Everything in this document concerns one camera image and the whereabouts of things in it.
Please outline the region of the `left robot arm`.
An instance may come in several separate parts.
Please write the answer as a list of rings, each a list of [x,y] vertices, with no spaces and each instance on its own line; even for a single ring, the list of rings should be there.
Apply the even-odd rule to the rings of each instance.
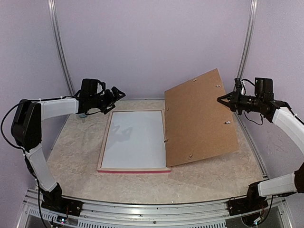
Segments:
[[[42,121],[64,115],[88,114],[91,109],[99,109],[101,113],[107,114],[115,108],[115,103],[125,96],[124,92],[114,86],[96,94],[79,92],[75,96],[24,99],[17,104],[11,134],[24,152],[28,170],[36,179],[44,201],[54,210],[62,211],[67,204],[43,153]]]

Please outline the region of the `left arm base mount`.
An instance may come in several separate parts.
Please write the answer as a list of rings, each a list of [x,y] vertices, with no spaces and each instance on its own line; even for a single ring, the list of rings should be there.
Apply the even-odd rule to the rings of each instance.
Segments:
[[[66,214],[68,216],[80,216],[83,202],[74,199],[62,198],[59,203],[49,200],[43,200],[41,203],[42,208],[50,211]]]

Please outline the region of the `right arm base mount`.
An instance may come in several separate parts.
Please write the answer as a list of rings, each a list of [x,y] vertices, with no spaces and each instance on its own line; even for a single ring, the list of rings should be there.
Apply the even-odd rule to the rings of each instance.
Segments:
[[[268,202],[265,197],[255,199],[253,202],[249,202],[247,197],[239,199],[232,197],[228,200],[227,205],[229,215],[234,216],[266,208],[268,207]]]

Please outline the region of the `brown backing board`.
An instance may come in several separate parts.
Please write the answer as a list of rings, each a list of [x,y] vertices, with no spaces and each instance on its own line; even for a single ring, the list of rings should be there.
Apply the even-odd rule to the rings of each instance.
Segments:
[[[165,91],[168,167],[239,150],[233,113],[217,102],[225,93],[217,69]]]

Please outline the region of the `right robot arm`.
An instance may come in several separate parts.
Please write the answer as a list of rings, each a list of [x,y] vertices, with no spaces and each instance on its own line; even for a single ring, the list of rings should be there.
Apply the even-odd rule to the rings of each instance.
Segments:
[[[235,79],[235,90],[217,101],[228,107],[238,115],[250,112],[259,113],[262,119],[274,124],[294,143],[294,148],[304,151],[304,123],[292,111],[285,101],[275,100],[273,81],[270,78],[255,78],[252,85],[255,95],[247,95],[243,80]],[[268,196],[288,196],[304,191],[304,168],[280,177],[261,182],[255,182],[248,187],[247,195],[243,200],[243,207],[253,211]]]

